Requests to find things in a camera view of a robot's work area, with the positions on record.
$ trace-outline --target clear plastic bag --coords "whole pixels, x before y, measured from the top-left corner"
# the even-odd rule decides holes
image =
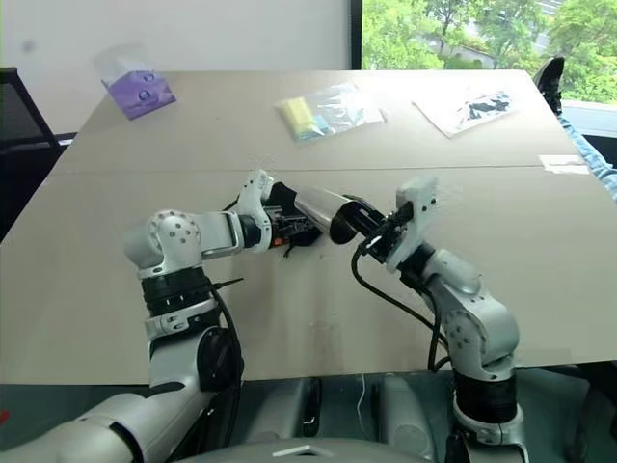
[[[506,90],[473,87],[418,96],[414,104],[448,138],[516,109]]]
[[[310,95],[278,104],[292,136],[298,142],[336,135],[366,123],[385,121],[370,97],[356,85],[333,85]]]

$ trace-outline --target beige table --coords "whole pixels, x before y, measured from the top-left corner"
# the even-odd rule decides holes
[[[55,174],[177,171],[400,169],[537,166],[539,155],[575,152],[523,71],[182,72],[178,102],[129,123],[105,98]],[[298,145],[275,104],[355,82],[389,120],[333,140]],[[448,140],[411,104],[417,94],[495,83],[519,111]]]

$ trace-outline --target yellow object in bag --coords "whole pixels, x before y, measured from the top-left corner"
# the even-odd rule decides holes
[[[305,134],[319,130],[309,104],[302,96],[286,100],[281,105],[281,111],[298,139],[302,139]]]

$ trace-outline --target black cable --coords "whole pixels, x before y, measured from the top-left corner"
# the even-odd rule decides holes
[[[417,321],[419,321],[420,323],[422,323],[424,326],[426,326],[429,330],[431,330],[432,332],[434,332],[434,325],[433,323],[431,323],[430,321],[428,321],[423,315],[421,315],[420,313],[416,312],[414,309],[412,309],[411,307],[406,306],[405,304],[403,304],[402,302],[397,301],[396,299],[394,299],[393,297],[385,294],[381,289],[378,289],[377,287],[373,286],[372,284],[370,284],[369,282],[367,282],[362,275],[360,275],[360,272],[358,271],[358,261],[360,259],[360,256],[362,255],[362,244],[360,246],[358,246],[358,248],[356,249],[356,252],[354,253],[354,255],[351,258],[351,272],[354,275],[354,278],[356,279],[356,281],[363,287],[365,287],[366,289],[368,289],[370,292],[372,292],[373,294],[381,297],[382,299],[386,300],[387,302],[390,302],[393,306],[398,307],[401,311],[403,311],[404,313],[408,313],[409,315],[411,315],[413,318],[415,318]],[[444,346],[447,346],[447,339],[445,338],[444,335],[442,335],[439,332],[438,329],[438,340],[440,340]]]
[[[239,196],[236,196],[235,200],[233,200],[231,203],[229,203],[228,205],[223,207],[223,211],[230,210],[232,207],[234,207],[236,204],[238,204],[238,198],[239,198]]]
[[[450,361],[450,357],[449,356],[445,356],[442,359],[440,359],[438,362],[435,363],[435,372],[439,371],[440,369],[443,368],[443,366],[445,364],[447,364]]]
[[[229,443],[231,442],[231,434],[233,432],[233,428],[235,426],[235,422],[238,416],[238,406],[240,403],[240,388],[241,388],[241,376],[242,376],[242,353],[240,351],[240,339],[238,338],[238,333],[235,330],[235,325],[233,324],[233,319],[231,318],[231,313],[229,313],[229,309],[219,291],[215,286],[211,288],[212,295],[216,300],[217,304],[221,308],[221,312],[225,317],[225,321],[228,325],[229,333],[231,334],[231,347],[233,349],[233,359],[235,361],[235,372],[236,378],[232,387],[232,402],[231,402],[231,410],[229,412],[228,419],[228,427],[225,433],[225,438],[223,439],[222,448],[229,447]]]
[[[437,343],[440,340],[440,330],[442,328],[442,311],[440,311],[437,307],[437,303],[435,302],[435,298],[430,291],[424,289],[422,292],[427,299],[429,300],[431,307],[430,309],[433,311],[434,320],[433,320],[433,333],[431,334],[431,343],[428,349],[428,370],[435,372],[435,360],[437,357]]]

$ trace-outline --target black chair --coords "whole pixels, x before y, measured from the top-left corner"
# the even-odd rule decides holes
[[[0,241],[63,149],[17,69],[0,68]]]
[[[16,68],[0,69],[0,109],[0,151],[60,147]]]

